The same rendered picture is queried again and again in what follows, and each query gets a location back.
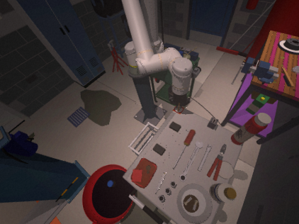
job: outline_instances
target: red tripod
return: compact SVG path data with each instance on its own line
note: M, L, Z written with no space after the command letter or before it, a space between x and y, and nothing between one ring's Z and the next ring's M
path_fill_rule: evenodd
M110 49L110 51L111 51L112 57L113 57L113 59L114 59L113 70L112 70L112 72L114 72L114 67L115 67L115 64L116 64L117 71L119 70L120 73L123 75L123 72L121 71L120 66L119 66L119 65L121 65L121 66L123 66L123 65L118 61L118 59L120 59L122 62L124 62L124 60L122 60L122 59L118 56L118 53L116 52L116 49L115 49L115 47L113 46L113 40L110 40L110 41L109 41L108 46L109 46L109 49Z

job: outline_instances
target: red screwdriver handle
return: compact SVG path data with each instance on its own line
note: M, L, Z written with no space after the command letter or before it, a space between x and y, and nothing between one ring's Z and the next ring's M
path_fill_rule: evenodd
M210 177L210 175L212 175L212 173L213 173L213 171L214 171L214 168L216 167L218 161L219 161L219 159L216 158L215 161L214 161L214 163L213 163L212 166L210 167L210 170L209 170L208 174L207 174L208 177Z
M190 145L194 135L195 135L195 130L190 130L189 134L187 135L187 138L184 141L184 145L187 145L187 146Z
M214 181L217 181L218 174L220 172L220 168L221 168L221 164L222 164L222 160L220 160L220 159L218 159L218 160L219 160L218 166L217 166L216 172L214 174L214 178L213 178Z

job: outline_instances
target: screwdriver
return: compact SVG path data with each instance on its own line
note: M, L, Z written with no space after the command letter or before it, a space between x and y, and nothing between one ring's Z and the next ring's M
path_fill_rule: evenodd
M177 159L176 164L174 165L174 168L172 168L172 169L175 169L175 168L176 168L176 165L178 164L179 159L181 159L181 156L182 156L182 154L184 153L186 147L187 147L188 145L190 145L190 143L191 143L191 141L192 141L194 135L195 135L195 130L190 130L189 133L188 133L188 135L187 135L187 138L186 138L185 141L184 141L184 145L185 145L185 147L183 148L183 151L181 151L181 154L180 154L179 158Z

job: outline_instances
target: red pliers handle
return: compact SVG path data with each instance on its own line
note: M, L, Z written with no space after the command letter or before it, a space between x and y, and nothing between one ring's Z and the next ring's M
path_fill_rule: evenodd
M220 172L220 168L221 168L221 164L222 164L222 158L219 158L219 155L216 157L214 163L210 167L210 170L207 174L208 177L210 177L212 175L212 173L213 173L213 171L214 171L217 164L218 164L218 166L217 166L216 172L214 174L214 178L213 178L214 181L217 181L217 178L218 178L218 175L219 175L219 172Z

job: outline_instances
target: can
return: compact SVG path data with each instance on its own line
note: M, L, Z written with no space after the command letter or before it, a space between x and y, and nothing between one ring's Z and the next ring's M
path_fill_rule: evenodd
M241 145L257 133L268 127L271 122L271 117L266 113L259 113L257 116L250 118L239 130L231 137L231 140L236 145Z

